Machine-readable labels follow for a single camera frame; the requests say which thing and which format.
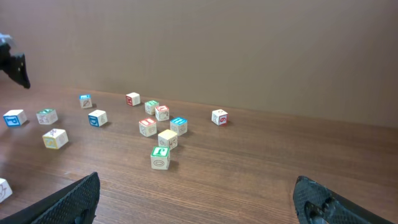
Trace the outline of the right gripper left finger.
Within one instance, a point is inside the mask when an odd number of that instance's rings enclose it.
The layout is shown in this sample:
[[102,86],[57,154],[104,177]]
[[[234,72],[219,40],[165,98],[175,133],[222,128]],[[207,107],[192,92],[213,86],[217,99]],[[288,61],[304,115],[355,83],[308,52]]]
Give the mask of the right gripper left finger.
[[100,200],[97,172],[1,219],[1,224],[92,224]]

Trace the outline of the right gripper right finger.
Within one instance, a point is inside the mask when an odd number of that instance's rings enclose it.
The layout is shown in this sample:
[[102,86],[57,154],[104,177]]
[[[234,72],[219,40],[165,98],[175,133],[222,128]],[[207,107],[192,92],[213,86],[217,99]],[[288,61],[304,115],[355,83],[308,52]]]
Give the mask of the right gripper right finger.
[[295,183],[293,203],[301,224],[392,224],[303,175]]

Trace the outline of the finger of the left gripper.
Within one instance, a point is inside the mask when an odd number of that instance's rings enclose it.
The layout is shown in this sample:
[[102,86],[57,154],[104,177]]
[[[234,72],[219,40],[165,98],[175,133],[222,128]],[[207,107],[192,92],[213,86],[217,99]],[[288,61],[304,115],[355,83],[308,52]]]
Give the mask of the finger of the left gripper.
[[1,70],[6,73],[11,80],[23,86],[30,88],[30,81],[27,75],[25,54],[10,53],[11,46],[8,43],[1,44]]

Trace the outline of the plain block blue P side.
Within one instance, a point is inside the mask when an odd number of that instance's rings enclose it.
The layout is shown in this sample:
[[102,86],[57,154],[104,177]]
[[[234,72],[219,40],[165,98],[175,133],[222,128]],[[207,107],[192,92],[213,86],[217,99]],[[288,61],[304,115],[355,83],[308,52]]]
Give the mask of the plain block blue P side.
[[27,121],[24,110],[10,110],[3,115],[7,127],[22,126]]

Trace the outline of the plain block red-blue side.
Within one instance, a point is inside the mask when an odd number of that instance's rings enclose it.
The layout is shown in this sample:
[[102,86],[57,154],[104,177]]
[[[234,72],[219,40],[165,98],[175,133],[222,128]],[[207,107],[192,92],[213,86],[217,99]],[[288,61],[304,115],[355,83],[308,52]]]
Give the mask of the plain block red-blue side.
[[0,203],[12,195],[12,189],[6,179],[0,178]]

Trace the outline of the yellow top block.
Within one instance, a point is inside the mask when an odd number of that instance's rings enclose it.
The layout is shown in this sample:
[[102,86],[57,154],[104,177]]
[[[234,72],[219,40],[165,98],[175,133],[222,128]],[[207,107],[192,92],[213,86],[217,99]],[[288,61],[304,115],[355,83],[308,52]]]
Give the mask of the yellow top block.
[[178,146],[178,134],[170,129],[162,131],[158,134],[158,145],[174,149]]

